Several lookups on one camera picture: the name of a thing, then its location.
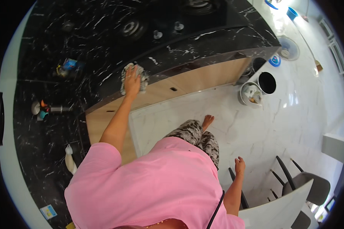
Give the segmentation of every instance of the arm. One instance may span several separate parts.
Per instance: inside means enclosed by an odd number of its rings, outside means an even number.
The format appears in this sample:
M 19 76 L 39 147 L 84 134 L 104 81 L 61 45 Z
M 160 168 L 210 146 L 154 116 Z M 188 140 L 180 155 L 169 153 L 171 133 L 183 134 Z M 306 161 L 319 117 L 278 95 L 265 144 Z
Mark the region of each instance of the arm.
M 126 95 L 99 140 L 99 142 L 113 145 L 120 153 L 124 146 L 131 104 L 138 95 L 140 89 L 140 76 L 136 77 L 136 69 L 137 67 L 135 66 L 134 70 L 131 70 L 130 67 L 126 71 L 124 80 Z
M 238 216 L 239 205 L 241 204 L 243 174 L 244 174 L 246 165 L 242 157 L 239 157 L 238 159 L 237 158 L 234 159 L 234 162 L 235 162 L 234 170 L 236 171 L 236 178 L 234 179 L 233 183 L 227 190 L 223 198 L 223 203 L 224 203 L 224 207 L 227 210 L 227 214 Z

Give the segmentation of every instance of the stove knob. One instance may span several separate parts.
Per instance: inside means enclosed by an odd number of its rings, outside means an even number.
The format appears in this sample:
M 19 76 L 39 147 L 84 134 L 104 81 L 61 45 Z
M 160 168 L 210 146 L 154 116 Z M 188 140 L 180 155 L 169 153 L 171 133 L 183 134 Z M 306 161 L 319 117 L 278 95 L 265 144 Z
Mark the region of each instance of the stove knob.
M 177 31 L 183 30 L 185 26 L 183 24 L 181 24 L 180 22 L 175 22 L 174 23 L 174 29 Z
M 154 34 L 154 39 L 159 39 L 163 36 L 163 33 L 159 32 L 158 30 L 154 30 L 153 34 Z

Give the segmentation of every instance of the black chair leg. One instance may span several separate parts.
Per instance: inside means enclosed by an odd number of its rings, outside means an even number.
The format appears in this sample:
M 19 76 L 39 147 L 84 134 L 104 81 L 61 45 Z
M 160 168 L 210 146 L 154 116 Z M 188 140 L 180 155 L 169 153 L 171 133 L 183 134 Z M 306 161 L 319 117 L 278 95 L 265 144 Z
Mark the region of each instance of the black chair leg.
M 275 199 L 278 199 L 278 196 L 277 196 L 277 194 L 272 190 L 272 189 L 270 189 L 270 191 L 273 193 L 273 195 L 274 195 L 274 197 L 275 197 Z
M 283 186 L 285 185 L 284 181 L 282 179 L 280 179 L 280 177 L 272 170 L 270 169 L 270 171 L 274 174 L 274 176 L 278 179 L 278 181 L 280 182 L 280 184 L 282 184 Z
M 299 171 L 303 172 L 303 169 L 291 158 L 291 161 L 293 161 L 294 165 L 299 169 Z
M 285 176 L 286 176 L 287 179 L 288 179 L 288 182 L 289 182 L 290 187 L 292 188 L 292 190 L 295 190 L 296 187 L 294 186 L 292 176 L 289 174 L 288 169 L 285 167 L 284 163 L 282 162 L 282 160 L 281 160 L 278 156 L 277 156 L 276 158 L 277 158 L 277 160 L 278 160 L 278 162 L 279 162 L 279 164 L 280 164 L 280 167 L 282 167 L 282 170 L 283 170 Z
M 228 171 L 229 171 L 229 174 L 231 175 L 232 181 L 234 181 L 236 176 L 234 175 L 234 172 L 233 172 L 232 168 L 229 167 Z M 243 191 L 241 191 L 241 205 L 242 205 L 242 209 L 249 208 L 247 200 L 246 200 L 246 197 L 243 194 Z

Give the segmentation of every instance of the black strap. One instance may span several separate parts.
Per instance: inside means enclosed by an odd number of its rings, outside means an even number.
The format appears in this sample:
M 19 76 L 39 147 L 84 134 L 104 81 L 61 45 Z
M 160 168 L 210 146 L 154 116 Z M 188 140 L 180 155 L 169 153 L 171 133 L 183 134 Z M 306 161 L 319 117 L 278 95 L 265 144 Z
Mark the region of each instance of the black strap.
M 210 226 L 212 225 L 213 220 L 214 220 L 214 218 L 215 218 L 215 215 L 217 214 L 217 212 L 218 212 L 218 210 L 219 210 L 219 207 L 220 207 L 220 205 L 221 205 L 221 203 L 222 203 L 222 201 L 223 201 L 223 197 L 224 197 L 224 190 L 223 190 L 223 194 L 221 195 L 219 204 L 218 204 L 217 208 L 215 209 L 214 214 L 213 214 L 212 218 L 210 219 L 209 224 L 208 224 L 208 226 L 206 227 L 206 229 L 209 229 Z

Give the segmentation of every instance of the pink shirt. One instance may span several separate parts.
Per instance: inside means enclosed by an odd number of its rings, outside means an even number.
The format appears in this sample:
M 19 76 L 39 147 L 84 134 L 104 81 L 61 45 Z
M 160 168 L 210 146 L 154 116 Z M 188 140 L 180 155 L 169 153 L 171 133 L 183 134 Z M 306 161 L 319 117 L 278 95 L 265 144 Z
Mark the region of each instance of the pink shirt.
M 65 189 L 77 229 L 148 226 L 168 218 L 205 229 L 221 196 L 210 157 L 177 137 L 160 140 L 124 166 L 115 147 L 93 144 Z M 211 229 L 244 229 L 243 220 L 227 214 L 223 204 Z

